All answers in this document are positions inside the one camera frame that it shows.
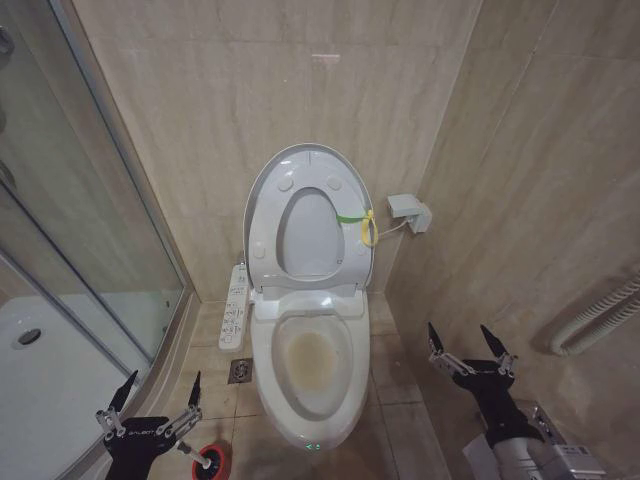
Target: shower drain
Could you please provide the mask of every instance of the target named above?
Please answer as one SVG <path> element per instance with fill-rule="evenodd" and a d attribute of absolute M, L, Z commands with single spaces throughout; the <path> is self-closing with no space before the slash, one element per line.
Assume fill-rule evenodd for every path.
<path fill-rule="evenodd" d="M 229 368 L 229 381 L 227 383 L 248 383 L 251 381 L 251 367 L 253 358 L 241 358 L 232 360 Z"/>
<path fill-rule="evenodd" d="M 38 340 L 41 336 L 42 330 L 40 330 L 39 328 L 32 328 L 18 337 L 18 343 L 26 347 L 27 345 L 31 345 L 33 342 Z"/>

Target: tiled floor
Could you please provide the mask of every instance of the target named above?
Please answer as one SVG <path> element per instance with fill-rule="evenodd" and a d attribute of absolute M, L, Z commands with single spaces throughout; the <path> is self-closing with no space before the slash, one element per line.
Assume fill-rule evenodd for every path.
<path fill-rule="evenodd" d="M 364 412 L 342 445 L 314 453 L 291 446 L 271 425 L 255 379 L 227 385 L 230 361 L 252 353 L 249 335 L 242 352 L 218 350 L 223 310 L 224 302 L 202 306 L 180 379 L 164 413 L 172 416 L 184 408 L 196 372 L 201 370 L 204 420 L 185 440 L 197 448 L 214 440 L 230 443 L 231 480 L 450 478 L 384 295 L 369 295 L 371 374 Z M 155 461 L 149 478 L 190 476 L 189 458 L 173 451 Z"/>

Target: green cable tie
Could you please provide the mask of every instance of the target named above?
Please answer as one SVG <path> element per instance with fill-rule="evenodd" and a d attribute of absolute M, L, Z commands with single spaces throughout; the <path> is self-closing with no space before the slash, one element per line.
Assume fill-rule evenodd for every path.
<path fill-rule="evenodd" d="M 340 223 L 358 223 L 364 220 L 364 217 L 343 217 L 342 215 L 337 215 L 336 218 Z"/>

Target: power plug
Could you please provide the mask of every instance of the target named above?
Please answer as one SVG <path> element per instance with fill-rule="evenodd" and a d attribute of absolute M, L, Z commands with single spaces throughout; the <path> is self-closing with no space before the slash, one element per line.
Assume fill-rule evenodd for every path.
<path fill-rule="evenodd" d="M 426 232 L 433 215 L 431 210 L 415 195 L 403 193 L 400 195 L 390 195 L 387 197 L 389 210 L 393 218 L 407 217 L 409 228 L 413 233 Z"/>

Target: white toilet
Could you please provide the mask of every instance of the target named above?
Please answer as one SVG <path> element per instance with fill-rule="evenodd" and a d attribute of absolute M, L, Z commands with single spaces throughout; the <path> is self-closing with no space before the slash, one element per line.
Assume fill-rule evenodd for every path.
<path fill-rule="evenodd" d="M 370 208 L 351 164 L 315 144 L 272 158 L 247 201 L 258 391 L 280 433 L 307 450 L 339 445 L 364 405 L 373 249 L 362 242 L 361 222 L 336 215 L 362 217 Z"/>

